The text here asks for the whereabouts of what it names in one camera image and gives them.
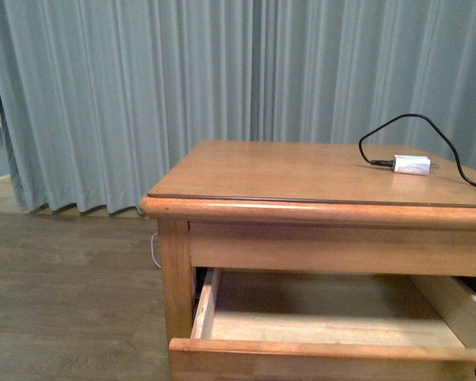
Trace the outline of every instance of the wooden floor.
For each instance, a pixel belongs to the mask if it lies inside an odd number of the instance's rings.
[[[0,213],[0,380],[168,380],[154,228]]]

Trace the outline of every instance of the black cable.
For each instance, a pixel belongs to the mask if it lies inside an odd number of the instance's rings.
[[[457,168],[459,169],[459,174],[462,176],[464,180],[466,180],[470,185],[473,187],[476,187],[476,183],[469,179],[464,173],[462,169],[462,165],[460,163],[460,157],[459,153],[457,152],[455,146],[450,142],[450,140],[443,134],[443,132],[435,125],[433,121],[430,120],[429,117],[425,117],[424,115],[421,114],[402,114],[399,115],[398,117],[394,117],[391,121],[388,121],[384,125],[381,125],[377,127],[374,131],[369,132],[367,135],[362,137],[359,142],[358,142],[358,148],[359,152],[362,154],[363,159],[368,162],[369,164],[372,165],[378,165],[381,167],[393,167],[394,163],[392,160],[369,160],[367,156],[365,156],[365,152],[363,151],[363,141],[367,139],[368,137],[374,135],[376,132],[384,129],[387,125],[390,125],[391,123],[403,118],[403,117],[420,117],[421,119],[424,119],[429,123],[429,125],[432,126],[432,128],[443,138],[443,140],[447,143],[447,145],[451,148],[451,151],[453,152],[453,155],[455,156],[455,162],[457,164]]]

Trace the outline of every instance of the gray curtain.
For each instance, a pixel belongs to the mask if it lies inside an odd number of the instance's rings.
[[[137,206],[204,139],[354,144],[405,112],[476,167],[476,1],[0,0],[0,95],[31,210]],[[370,142],[451,157],[419,121]]]

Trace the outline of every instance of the power cord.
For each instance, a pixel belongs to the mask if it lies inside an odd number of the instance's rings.
[[[159,236],[158,233],[153,233],[152,234],[152,238],[150,240],[150,248],[152,249],[152,259],[153,259],[153,263],[158,267],[158,268],[162,268],[162,266],[160,266],[159,262],[157,262],[157,259],[155,258],[155,253],[154,253],[154,250],[153,250],[153,239],[155,238],[155,236]]]
[[[451,151],[453,152],[453,155],[455,156],[455,163],[457,164],[457,169],[459,170],[460,176],[464,180],[466,180],[470,185],[473,187],[476,187],[476,183],[469,179],[464,173],[462,169],[462,165],[460,163],[460,157],[459,153],[457,152],[455,146],[450,142],[450,140],[443,134],[443,132],[436,126],[436,124],[430,120],[429,117],[426,117],[422,114],[402,114],[399,115],[398,117],[394,117],[392,120],[388,121],[384,125],[381,125],[377,127],[374,131],[370,131],[367,135],[362,137],[359,142],[358,142],[358,148],[359,152],[362,154],[363,159],[368,162],[368,164],[371,165],[378,165],[380,167],[390,167],[393,168],[394,166],[394,161],[393,160],[369,160],[367,156],[365,155],[365,152],[363,151],[363,141],[367,139],[368,137],[374,135],[375,133],[379,132],[380,130],[384,129],[387,125],[390,125],[391,123],[394,123],[395,121],[402,119],[403,117],[419,117],[421,119],[424,119],[429,123],[429,125],[443,138],[443,140],[447,143],[447,145],[450,147]]]

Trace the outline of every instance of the white charger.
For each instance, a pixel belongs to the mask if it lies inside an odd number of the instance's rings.
[[[394,155],[393,172],[409,175],[428,175],[430,159],[427,156]]]

